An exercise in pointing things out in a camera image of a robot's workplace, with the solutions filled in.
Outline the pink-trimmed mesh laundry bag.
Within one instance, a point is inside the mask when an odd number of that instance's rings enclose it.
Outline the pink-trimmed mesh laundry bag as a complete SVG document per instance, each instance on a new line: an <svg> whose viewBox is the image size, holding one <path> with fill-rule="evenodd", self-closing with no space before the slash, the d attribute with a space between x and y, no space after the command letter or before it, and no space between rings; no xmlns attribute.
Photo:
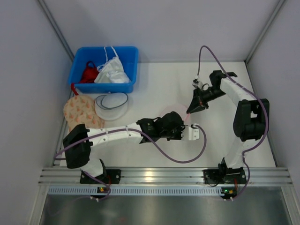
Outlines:
<svg viewBox="0 0 300 225"><path fill-rule="evenodd" d="M183 104L169 105L161 112L160 117L165 116L167 113L176 112L184 121L184 124L191 124L190 114L187 114L187 109Z"/></svg>

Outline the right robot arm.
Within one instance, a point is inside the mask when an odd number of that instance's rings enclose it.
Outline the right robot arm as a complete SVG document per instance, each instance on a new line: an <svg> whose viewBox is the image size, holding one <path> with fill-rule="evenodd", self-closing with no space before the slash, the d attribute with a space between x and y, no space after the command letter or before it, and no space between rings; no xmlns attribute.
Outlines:
<svg viewBox="0 0 300 225"><path fill-rule="evenodd" d="M220 70L213 71L209 78L211 86L205 90L204 84L198 78L193 80L193 98L186 113L192 114L208 109L210 101L227 95L236 106L233 120L236 138L219 168L241 168L246 152L254 148L251 144L261 143L269 130L267 125L270 103L267 99L257 99Z"/></svg>

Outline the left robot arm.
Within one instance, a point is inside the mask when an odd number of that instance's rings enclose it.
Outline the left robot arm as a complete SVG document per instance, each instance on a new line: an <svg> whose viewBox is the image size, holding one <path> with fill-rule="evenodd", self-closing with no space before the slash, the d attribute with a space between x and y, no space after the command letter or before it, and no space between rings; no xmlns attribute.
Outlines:
<svg viewBox="0 0 300 225"><path fill-rule="evenodd" d="M87 128L79 124L63 140L67 168L81 169L94 178L105 177L103 160L93 158L91 153L107 146L151 143L161 138L181 140L184 129L184 121L176 112L140 119L122 127Z"/></svg>

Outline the blue-trimmed mesh laundry bag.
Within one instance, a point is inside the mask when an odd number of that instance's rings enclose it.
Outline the blue-trimmed mesh laundry bag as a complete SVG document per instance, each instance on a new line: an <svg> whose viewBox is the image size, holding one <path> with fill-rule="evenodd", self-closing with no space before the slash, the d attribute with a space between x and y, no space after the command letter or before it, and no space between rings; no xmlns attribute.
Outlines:
<svg viewBox="0 0 300 225"><path fill-rule="evenodd" d="M117 120L128 110L126 93L103 94L95 99L95 112L104 120Z"/></svg>

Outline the white bra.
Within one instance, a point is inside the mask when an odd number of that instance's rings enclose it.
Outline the white bra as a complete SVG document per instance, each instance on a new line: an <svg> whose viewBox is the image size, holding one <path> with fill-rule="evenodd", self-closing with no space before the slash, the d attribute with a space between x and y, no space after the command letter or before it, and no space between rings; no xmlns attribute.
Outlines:
<svg viewBox="0 0 300 225"><path fill-rule="evenodd" d="M98 75L94 80L94 83L130 83L130 79L124 71L124 67L119 59L119 56L113 46L111 46L114 56L109 60L106 47L105 59L106 62L97 67Z"/></svg>

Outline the red bra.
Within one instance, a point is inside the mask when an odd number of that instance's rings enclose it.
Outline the red bra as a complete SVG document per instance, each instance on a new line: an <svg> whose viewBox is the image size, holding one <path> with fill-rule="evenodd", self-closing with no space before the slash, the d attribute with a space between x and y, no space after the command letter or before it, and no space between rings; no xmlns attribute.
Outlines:
<svg viewBox="0 0 300 225"><path fill-rule="evenodd" d="M68 84L76 96L79 94L77 89L82 93L96 93L99 89L99 85L95 83L98 74L93 61L76 60L72 65Z"/></svg>

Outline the blue plastic bin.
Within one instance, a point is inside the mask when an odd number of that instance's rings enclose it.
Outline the blue plastic bin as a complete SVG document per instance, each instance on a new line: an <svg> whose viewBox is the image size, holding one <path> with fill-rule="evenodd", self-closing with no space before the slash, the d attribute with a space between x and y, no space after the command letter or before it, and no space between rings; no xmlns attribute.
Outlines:
<svg viewBox="0 0 300 225"><path fill-rule="evenodd" d="M75 54L68 84L81 93L131 93L138 55L134 46L82 47Z"/></svg>

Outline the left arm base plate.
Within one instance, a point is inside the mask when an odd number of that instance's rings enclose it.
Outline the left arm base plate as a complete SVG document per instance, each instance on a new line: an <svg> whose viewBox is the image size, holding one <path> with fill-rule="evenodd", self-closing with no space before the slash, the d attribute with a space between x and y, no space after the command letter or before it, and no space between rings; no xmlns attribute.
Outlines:
<svg viewBox="0 0 300 225"><path fill-rule="evenodd" d="M119 184L121 179L120 169L106 169L106 173L102 174L96 179L104 182L105 184ZM81 172L80 184L99 184L98 181L90 178L84 172Z"/></svg>

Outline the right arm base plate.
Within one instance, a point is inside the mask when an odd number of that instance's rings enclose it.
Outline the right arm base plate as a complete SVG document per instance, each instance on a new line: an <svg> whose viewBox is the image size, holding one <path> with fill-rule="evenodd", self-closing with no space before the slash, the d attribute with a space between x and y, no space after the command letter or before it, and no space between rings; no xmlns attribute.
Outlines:
<svg viewBox="0 0 300 225"><path fill-rule="evenodd" d="M218 184L245 184L247 179L243 168L227 169L206 169L203 171L204 183L212 187Z"/></svg>

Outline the aluminium mounting rail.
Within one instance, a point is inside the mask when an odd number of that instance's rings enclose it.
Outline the aluminium mounting rail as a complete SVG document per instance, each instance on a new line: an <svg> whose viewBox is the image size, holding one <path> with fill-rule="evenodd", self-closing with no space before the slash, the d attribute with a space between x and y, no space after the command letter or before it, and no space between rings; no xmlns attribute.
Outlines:
<svg viewBox="0 0 300 225"><path fill-rule="evenodd" d="M199 159L178 164L163 156L153 145L134 146L126 151L103 149L92 154L107 170L120 170L120 185L204 185L204 170L217 169L225 153L206 148ZM292 185L287 168L277 167L269 147L245 154L245 177L249 186L279 187Z"/></svg>

